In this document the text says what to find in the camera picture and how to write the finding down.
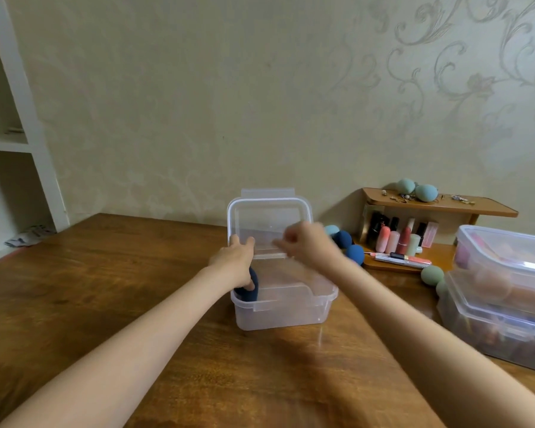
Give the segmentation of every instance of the plastic container lid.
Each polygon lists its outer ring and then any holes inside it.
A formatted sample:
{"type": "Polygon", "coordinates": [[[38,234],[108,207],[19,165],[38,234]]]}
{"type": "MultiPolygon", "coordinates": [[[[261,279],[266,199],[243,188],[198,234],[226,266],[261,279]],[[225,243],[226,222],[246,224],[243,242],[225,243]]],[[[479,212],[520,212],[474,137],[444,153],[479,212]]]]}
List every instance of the plastic container lid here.
{"type": "Polygon", "coordinates": [[[242,196],[228,205],[228,240],[236,234],[244,243],[251,236],[256,239],[254,259],[285,258],[271,242],[299,221],[313,222],[313,214],[295,189],[242,189],[242,196]]]}
{"type": "Polygon", "coordinates": [[[464,296],[463,288],[467,287],[467,273],[461,270],[452,270],[445,274],[444,281],[449,294],[454,299],[460,314],[500,325],[503,334],[516,335],[515,338],[535,335],[535,316],[520,310],[506,309],[491,303],[472,304],[464,296]]]}
{"type": "Polygon", "coordinates": [[[457,239],[486,260],[516,273],[535,275],[535,236],[475,225],[461,225],[457,239]]]}

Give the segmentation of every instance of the floral pattern wallpaper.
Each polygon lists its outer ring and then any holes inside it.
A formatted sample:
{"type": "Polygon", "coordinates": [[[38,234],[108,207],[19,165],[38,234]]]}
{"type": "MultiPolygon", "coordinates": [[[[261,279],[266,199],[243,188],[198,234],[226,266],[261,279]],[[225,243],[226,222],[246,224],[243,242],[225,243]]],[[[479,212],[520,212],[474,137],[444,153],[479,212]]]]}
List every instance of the floral pattern wallpaper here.
{"type": "Polygon", "coordinates": [[[535,233],[535,0],[7,3],[72,223],[295,187],[355,229],[410,177],[535,233]]]}

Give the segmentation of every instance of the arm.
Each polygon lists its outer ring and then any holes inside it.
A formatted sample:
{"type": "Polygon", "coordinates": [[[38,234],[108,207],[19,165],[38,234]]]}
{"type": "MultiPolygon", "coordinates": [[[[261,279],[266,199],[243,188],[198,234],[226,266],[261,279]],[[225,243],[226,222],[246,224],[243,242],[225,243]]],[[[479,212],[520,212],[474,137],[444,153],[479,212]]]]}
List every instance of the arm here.
{"type": "Polygon", "coordinates": [[[250,285],[253,245],[233,237],[208,267],[48,382],[0,428],[122,427],[204,313],[250,285]]]}
{"type": "Polygon", "coordinates": [[[446,426],[535,428],[533,393],[344,257],[321,224],[274,244],[335,282],[446,426]]]}

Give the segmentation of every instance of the clear plastic container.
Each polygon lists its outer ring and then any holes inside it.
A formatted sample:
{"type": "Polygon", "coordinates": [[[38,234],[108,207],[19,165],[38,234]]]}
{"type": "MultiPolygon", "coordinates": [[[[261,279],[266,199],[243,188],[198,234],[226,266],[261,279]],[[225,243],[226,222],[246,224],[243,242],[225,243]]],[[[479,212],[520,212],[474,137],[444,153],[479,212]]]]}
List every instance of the clear plastic container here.
{"type": "Polygon", "coordinates": [[[535,317],[522,311],[510,316],[489,304],[468,305],[459,291],[465,278],[460,270],[444,276],[448,289],[438,302],[444,326],[481,353],[535,369],[535,317]]]}
{"type": "Polygon", "coordinates": [[[535,236],[462,225],[457,240],[454,266],[467,273],[461,291],[470,305],[535,315],[535,236]]]}
{"type": "Polygon", "coordinates": [[[322,323],[337,287],[271,244],[298,221],[313,222],[307,200],[293,189],[243,189],[228,205],[228,239],[237,234],[256,239],[251,267],[258,276],[256,302],[244,302],[234,291],[236,323],[244,331],[322,323]]]}

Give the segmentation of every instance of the hand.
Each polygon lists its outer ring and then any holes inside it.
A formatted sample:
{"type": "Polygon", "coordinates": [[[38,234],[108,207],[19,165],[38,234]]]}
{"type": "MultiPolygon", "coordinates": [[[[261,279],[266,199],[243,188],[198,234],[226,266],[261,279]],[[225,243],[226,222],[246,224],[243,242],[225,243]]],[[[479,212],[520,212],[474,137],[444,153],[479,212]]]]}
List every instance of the hand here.
{"type": "Polygon", "coordinates": [[[275,239],[273,244],[310,267],[323,272],[325,265],[343,257],[337,245],[325,232],[321,223],[298,222],[288,226],[283,239],[275,239]]]}
{"type": "Polygon", "coordinates": [[[237,287],[244,287],[246,290],[253,290],[254,283],[250,278],[250,264],[254,257],[253,237],[248,237],[246,244],[240,243],[240,238],[233,234],[230,236],[230,246],[219,250],[211,259],[210,266],[218,267],[228,273],[229,290],[237,287]]]}

